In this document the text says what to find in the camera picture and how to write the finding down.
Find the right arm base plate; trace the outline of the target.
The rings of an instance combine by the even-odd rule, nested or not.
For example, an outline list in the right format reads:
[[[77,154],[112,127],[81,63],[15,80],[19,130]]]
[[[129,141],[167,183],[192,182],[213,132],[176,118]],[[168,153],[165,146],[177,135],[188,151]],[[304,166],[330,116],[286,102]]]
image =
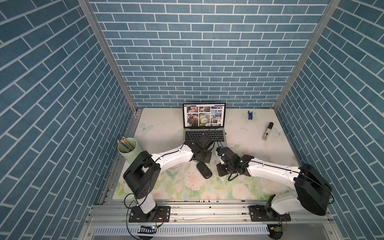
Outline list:
[[[249,212],[252,222],[290,222],[291,216],[289,214],[280,215],[272,208],[265,209],[265,206],[254,205],[249,206]]]

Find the black wireless mouse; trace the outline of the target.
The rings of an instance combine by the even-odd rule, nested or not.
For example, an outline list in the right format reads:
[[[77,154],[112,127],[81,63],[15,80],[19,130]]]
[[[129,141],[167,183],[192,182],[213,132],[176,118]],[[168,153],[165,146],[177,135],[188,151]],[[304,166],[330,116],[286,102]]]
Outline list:
[[[212,177],[212,171],[208,168],[208,166],[203,163],[203,162],[198,162],[197,163],[197,169],[200,172],[200,174],[203,176],[205,179],[209,179]]]

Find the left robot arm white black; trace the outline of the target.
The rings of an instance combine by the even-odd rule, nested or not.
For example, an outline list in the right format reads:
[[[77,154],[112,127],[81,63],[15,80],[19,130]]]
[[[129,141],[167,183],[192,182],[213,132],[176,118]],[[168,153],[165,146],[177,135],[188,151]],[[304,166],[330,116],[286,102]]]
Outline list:
[[[214,140],[207,134],[196,141],[185,141],[181,146],[159,154],[143,151],[124,172],[123,178],[132,191],[137,207],[145,215],[152,214],[157,204],[151,194],[160,173],[190,161],[208,163]]]

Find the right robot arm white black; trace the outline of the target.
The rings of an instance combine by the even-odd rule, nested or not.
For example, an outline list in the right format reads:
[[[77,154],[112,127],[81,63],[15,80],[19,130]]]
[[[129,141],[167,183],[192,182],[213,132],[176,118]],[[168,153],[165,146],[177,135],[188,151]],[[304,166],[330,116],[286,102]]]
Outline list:
[[[238,176],[257,177],[277,182],[292,192],[269,196],[266,204],[249,206],[253,222],[289,221],[290,213],[306,210],[317,216],[327,213],[333,200],[332,187],[311,165],[287,167],[266,163],[250,155],[239,157],[228,147],[218,147],[216,155],[219,176],[228,176],[231,181]]]

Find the silver laptop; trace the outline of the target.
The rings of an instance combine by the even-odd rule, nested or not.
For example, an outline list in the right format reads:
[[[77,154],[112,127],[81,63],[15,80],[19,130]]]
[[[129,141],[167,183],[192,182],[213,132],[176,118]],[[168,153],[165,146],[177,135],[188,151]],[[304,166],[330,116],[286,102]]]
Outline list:
[[[226,103],[184,103],[184,141],[196,141],[203,134],[215,142],[216,147],[227,147],[225,132]]]

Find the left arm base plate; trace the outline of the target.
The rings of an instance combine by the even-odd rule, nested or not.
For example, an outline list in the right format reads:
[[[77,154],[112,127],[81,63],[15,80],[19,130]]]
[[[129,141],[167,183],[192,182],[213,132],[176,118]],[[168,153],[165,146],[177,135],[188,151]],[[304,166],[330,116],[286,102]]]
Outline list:
[[[140,207],[132,207],[129,214],[129,223],[168,223],[170,221],[171,207],[156,206],[145,214]]]

